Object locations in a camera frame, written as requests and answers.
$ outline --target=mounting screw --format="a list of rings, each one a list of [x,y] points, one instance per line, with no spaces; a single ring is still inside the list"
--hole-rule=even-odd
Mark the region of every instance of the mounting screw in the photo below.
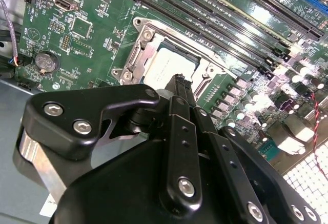
[[[64,110],[57,104],[49,104],[44,107],[44,111],[47,115],[60,116]]]
[[[310,210],[308,207],[304,207],[305,211],[307,212],[307,215],[313,220],[313,221],[317,221],[317,217],[316,215],[313,213],[312,210]]]
[[[300,212],[300,210],[298,208],[296,208],[294,205],[292,205],[294,214],[296,215],[297,218],[299,218],[300,220],[304,220],[304,216],[302,214],[302,212]]]
[[[153,34],[151,31],[147,30],[143,33],[143,37],[147,40],[150,40],[153,37]]]
[[[228,132],[229,132],[232,136],[236,136],[235,131],[232,130],[231,128],[228,128]]]
[[[83,135],[86,135],[92,131],[91,125],[85,120],[77,120],[74,122],[73,128],[77,133]]]
[[[254,219],[256,219],[258,222],[263,221],[263,214],[255,204],[253,204],[252,202],[248,202],[247,208],[251,216],[254,217]]]
[[[126,72],[124,75],[123,75],[123,78],[126,79],[126,80],[131,80],[132,79],[132,75],[130,72]]]
[[[195,195],[195,188],[193,184],[187,179],[179,180],[179,189],[186,197],[192,197]]]
[[[203,115],[203,116],[207,116],[207,114],[206,114],[206,111],[205,110],[203,110],[203,109],[199,109],[199,112]]]

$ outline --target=wire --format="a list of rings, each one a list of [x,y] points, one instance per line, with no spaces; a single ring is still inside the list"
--hole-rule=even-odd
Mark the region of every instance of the wire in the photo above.
[[[323,169],[320,166],[320,163],[318,161],[318,155],[316,154],[316,150],[317,150],[317,140],[318,140],[318,127],[319,127],[319,104],[318,101],[316,100],[316,97],[314,95],[314,93],[311,94],[311,99],[314,102],[314,112],[315,112],[315,125],[314,125],[314,135],[313,135],[313,154],[314,154],[314,160],[315,160],[315,164],[317,166],[317,168],[319,169],[319,171],[323,174],[323,176],[326,178],[326,180],[328,180],[327,175],[324,173]]]
[[[5,18],[6,18],[7,25],[8,25],[9,32],[10,32],[12,49],[13,49],[14,64],[15,64],[16,67],[18,67],[18,49],[17,49],[15,29],[14,29],[14,26],[13,26],[10,18],[9,18],[8,8],[6,6],[5,1],[0,0],[0,4],[1,4],[3,10],[4,10]]]

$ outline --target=black plastic part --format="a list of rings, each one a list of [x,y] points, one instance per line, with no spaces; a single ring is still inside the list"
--hole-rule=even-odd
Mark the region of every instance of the black plastic part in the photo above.
[[[254,203],[263,213],[261,223],[269,223],[231,143],[218,135],[210,116],[203,116],[199,110],[199,107],[193,109],[197,140],[200,148],[209,154],[217,187],[222,191],[222,200],[229,206],[232,223],[257,223],[248,211],[249,202]]]
[[[265,202],[270,216],[278,224],[285,223],[320,223],[317,212],[281,177],[281,175],[237,132],[231,135],[230,128],[224,127],[219,134],[226,137],[232,144],[238,159],[243,165],[249,181],[256,181],[263,193],[262,202]],[[304,216],[304,221],[296,217],[293,211],[295,206]],[[318,221],[308,217],[304,207],[315,213]]]
[[[147,89],[154,96],[149,96]],[[33,140],[64,158],[83,159],[100,139],[102,120],[111,119],[116,124],[122,113],[137,107],[155,107],[158,102],[157,93],[146,85],[41,93],[27,101],[22,125]],[[47,104],[60,105],[64,115],[47,115]],[[87,121],[92,131],[87,135],[75,132],[73,123],[77,120]]]
[[[161,140],[144,142],[76,180],[60,199],[54,223],[230,223],[210,161],[203,157],[198,211],[181,219],[162,207],[158,192],[164,145]]]
[[[304,20],[301,16],[291,11],[289,8],[276,0],[254,0],[265,9],[282,19],[290,27],[300,32],[303,36],[314,41],[320,41],[324,38],[324,32],[320,31],[314,25]]]

